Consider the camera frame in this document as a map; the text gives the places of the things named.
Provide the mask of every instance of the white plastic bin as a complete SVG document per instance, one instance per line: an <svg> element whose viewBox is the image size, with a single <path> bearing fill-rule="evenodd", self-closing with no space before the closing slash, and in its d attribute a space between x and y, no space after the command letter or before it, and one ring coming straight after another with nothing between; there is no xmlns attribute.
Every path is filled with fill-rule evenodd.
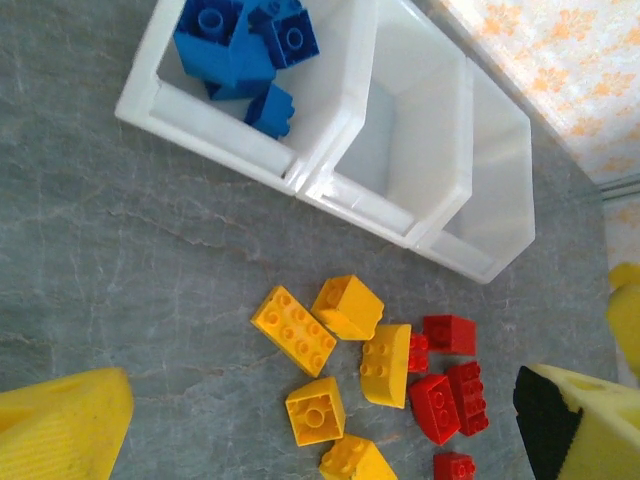
<svg viewBox="0 0 640 480"><path fill-rule="evenodd" d="M298 196L401 246L442 229L471 195L464 54L410 1L380 0L366 123Z"/></svg>
<svg viewBox="0 0 640 480"><path fill-rule="evenodd" d="M249 101L211 102L185 75L173 42L183 1L159 0L116 115L284 193L313 168L337 161L364 125L377 0L305 0L320 55L280 71L294 97L291 132L280 141L246 125Z"/></svg>
<svg viewBox="0 0 640 480"><path fill-rule="evenodd" d="M414 247L480 283L493 280L535 239L531 124L471 60L473 194L445 226Z"/></svg>

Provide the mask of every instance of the pile of blocks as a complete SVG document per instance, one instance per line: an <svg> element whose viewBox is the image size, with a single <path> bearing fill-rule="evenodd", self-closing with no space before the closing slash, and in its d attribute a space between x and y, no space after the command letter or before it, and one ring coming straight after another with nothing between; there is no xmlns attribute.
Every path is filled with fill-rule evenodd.
<svg viewBox="0 0 640 480"><path fill-rule="evenodd" d="M320 53L299 0L187 0L173 37L211 100L253 99L246 123L275 139L289 133L293 98L273 84L276 71Z"/></svg>
<svg viewBox="0 0 640 480"><path fill-rule="evenodd" d="M409 373L427 373L429 352L476 354L476 325L454 315L424 318L423 332L411 325L378 325L383 302L356 276L330 278L308 312L284 287L275 287L251 322L305 373L317 378L337 340L362 341L360 385L371 403L404 408ZM427 374L408 391L416 422L443 445L461 432L475 435L489 426L480 366L472 361L446 374ZM298 446L335 440L320 473L328 480L397 479L370 440L345 433L346 414L335 377L312 381L285 401ZM473 480L468 455L434 457L436 480Z"/></svg>

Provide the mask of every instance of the blue lego brick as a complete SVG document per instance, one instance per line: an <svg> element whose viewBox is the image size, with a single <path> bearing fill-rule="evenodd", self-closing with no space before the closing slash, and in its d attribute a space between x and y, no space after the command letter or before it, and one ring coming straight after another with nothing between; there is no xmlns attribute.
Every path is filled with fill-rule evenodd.
<svg viewBox="0 0 640 480"><path fill-rule="evenodd" d="M256 34L249 36L247 45L247 57L235 87L205 82L211 100L254 98L269 90L276 78L276 69L271 64L267 47L262 37Z"/></svg>
<svg viewBox="0 0 640 480"><path fill-rule="evenodd" d="M260 4L249 13L249 23L255 27L274 18L299 13L302 9L300 0L261 0Z"/></svg>
<svg viewBox="0 0 640 480"><path fill-rule="evenodd" d="M256 0L187 1L173 35L187 75L225 87L237 87L248 54L255 46L249 33L248 18L255 5ZM219 17L211 13L214 10ZM203 21L203 14L212 17ZM222 37L219 28L215 28L215 20L211 23L214 17L223 20ZM203 32L201 24L210 31Z"/></svg>
<svg viewBox="0 0 640 480"><path fill-rule="evenodd" d="M275 85L256 97L247 110L245 123L276 140L289 133L289 119L295 113L293 97Z"/></svg>
<svg viewBox="0 0 640 480"><path fill-rule="evenodd" d="M307 10L254 27L269 49L274 67L289 68L320 53Z"/></svg>

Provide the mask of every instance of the black foam piece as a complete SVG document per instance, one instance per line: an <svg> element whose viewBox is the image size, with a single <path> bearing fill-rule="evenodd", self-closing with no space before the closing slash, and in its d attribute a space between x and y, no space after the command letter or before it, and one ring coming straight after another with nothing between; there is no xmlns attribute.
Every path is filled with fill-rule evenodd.
<svg viewBox="0 0 640 480"><path fill-rule="evenodd" d="M556 480L580 427L583 411L571 412L549 379L521 367L513 405L536 480Z"/></svg>

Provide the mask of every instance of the red lego brick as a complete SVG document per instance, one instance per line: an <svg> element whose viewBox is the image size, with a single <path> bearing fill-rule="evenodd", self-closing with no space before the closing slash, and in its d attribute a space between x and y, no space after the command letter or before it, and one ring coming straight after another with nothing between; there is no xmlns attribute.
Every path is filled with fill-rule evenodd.
<svg viewBox="0 0 640 480"><path fill-rule="evenodd" d="M460 432L467 437L489 426L484 399L484 385L480 380L482 369L473 361L447 370L456 410L460 418Z"/></svg>
<svg viewBox="0 0 640 480"><path fill-rule="evenodd" d="M444 445L460 430L460 419L446 375L427 375L409 387L413 416L424 434Z"/></svg>
<svg viewBox="0 0 640 480"><path fill-rule="evenodd" d="M411 334L409 344L409 372L427 373L429 369L429 342L427 336L421 333Z"/></svg>
<svg viewBox="0 0 640 480"><path fill-rule="evenodd" d="M476 466L473 458L461 453L440 453L433 456L434 480L473 480Z"/></svg>
<svg viewBox="0 0 640 480"><path fill-rule="evenodd" d="M454 355L476 354L476 323L455 315L424 317L429 350Z"/></svg>

